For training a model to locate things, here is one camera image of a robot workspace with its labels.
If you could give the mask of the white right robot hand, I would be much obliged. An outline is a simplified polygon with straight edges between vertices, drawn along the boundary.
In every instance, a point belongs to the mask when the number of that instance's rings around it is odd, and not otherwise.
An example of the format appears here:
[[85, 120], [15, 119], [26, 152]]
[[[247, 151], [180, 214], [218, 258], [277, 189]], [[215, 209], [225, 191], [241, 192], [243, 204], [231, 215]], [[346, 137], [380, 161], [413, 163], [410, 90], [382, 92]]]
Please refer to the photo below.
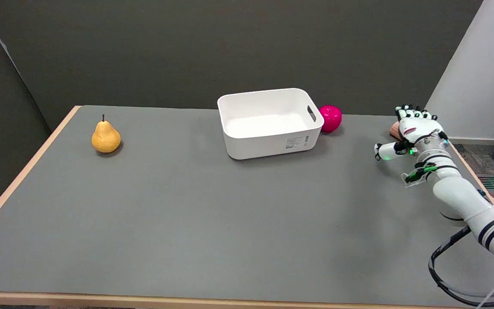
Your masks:
[[398, 118], [399, 141], [376, 143], [374, 153], [377, 161], [390, 161], [414, 152], [423, 152], [428, 148], [426, 145], [434, 141], [438, 141], [438, 146], [448, 143], [448, 137], [437, 121], [437, 116], [427, 110], [403, 105], [395, 108], [395, 114]]

